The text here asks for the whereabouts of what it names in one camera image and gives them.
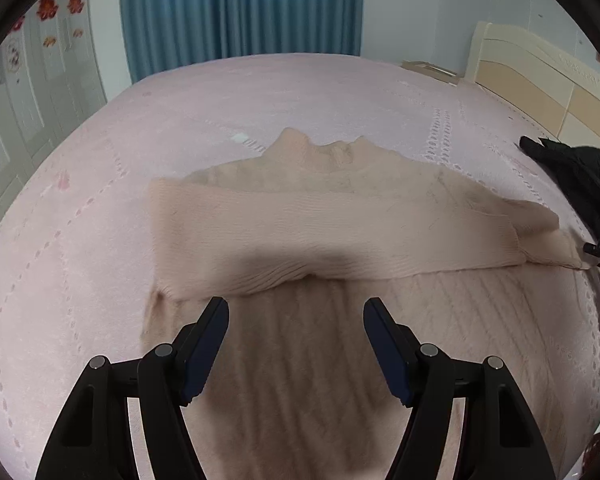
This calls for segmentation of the blue curtain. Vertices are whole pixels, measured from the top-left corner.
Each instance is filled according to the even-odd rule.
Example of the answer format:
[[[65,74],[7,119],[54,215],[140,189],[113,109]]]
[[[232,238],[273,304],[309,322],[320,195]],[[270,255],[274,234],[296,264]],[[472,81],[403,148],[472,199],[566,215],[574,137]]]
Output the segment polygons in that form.
[[[363,0],[120,0],[132,81],[255,54],[361,52]]]

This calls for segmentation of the white wardrobe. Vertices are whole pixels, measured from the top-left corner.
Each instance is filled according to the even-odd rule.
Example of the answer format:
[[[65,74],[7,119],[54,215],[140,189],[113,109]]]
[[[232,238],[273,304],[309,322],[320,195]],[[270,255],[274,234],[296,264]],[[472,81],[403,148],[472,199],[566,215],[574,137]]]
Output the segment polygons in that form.
[[[0,44],[0,222],[48,155],[105,103],[88,0],[36,0]]]

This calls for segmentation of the black jacket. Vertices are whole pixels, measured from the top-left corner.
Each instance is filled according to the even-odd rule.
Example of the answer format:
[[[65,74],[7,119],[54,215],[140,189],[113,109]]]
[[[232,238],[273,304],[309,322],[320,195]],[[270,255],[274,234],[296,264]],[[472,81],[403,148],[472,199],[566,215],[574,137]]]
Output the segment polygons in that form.
[[[522,136],[518,145],[550,174],[594,238],[600,243],[600,148]]]

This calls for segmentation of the beige knit sweater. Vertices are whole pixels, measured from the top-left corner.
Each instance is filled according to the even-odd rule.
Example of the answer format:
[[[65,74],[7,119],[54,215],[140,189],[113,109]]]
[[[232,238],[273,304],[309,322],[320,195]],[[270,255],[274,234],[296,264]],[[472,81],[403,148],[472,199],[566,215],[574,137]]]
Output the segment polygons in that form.
[[[558,360],[561,308],[584,271],[553,211],[370,141],[318,146],[294,129],[259,157],[158,179],[145,348],[214,296],[230,327],[185,413],[215,479],[378,479],[404,411],[362,322],[379,297],[451,356],[501,356],[556,470],[583,434]]]

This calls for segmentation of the pink bedspread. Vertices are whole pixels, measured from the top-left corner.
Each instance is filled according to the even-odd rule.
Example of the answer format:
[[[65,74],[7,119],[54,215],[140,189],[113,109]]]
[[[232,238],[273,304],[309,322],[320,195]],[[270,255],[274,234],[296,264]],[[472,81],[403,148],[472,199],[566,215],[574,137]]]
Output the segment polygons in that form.
[[[561,308],[558,360],[583,442],[600,423],[600,277],[588,231],[519,148],[539,129],[483,88],[329,54],[227,58],[130,87],[48,156],[0,224],[0,460],[35,476],[62,406],[92,356],[134,360],[155,278],[148,191],[158,179],[261,156],[287,129],[323,146],[365,139],[449,168],[506,200],[556,214],[584,263]]]

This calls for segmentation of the cream wooden headboard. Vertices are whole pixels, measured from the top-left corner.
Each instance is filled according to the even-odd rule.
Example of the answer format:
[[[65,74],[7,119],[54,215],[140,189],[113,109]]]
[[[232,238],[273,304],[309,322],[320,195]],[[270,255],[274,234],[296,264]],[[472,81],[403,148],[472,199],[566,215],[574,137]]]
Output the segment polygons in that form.
[[[478,23],[465,79],[518,108],[554,139],[600,148],[600,73],[533,32]]]

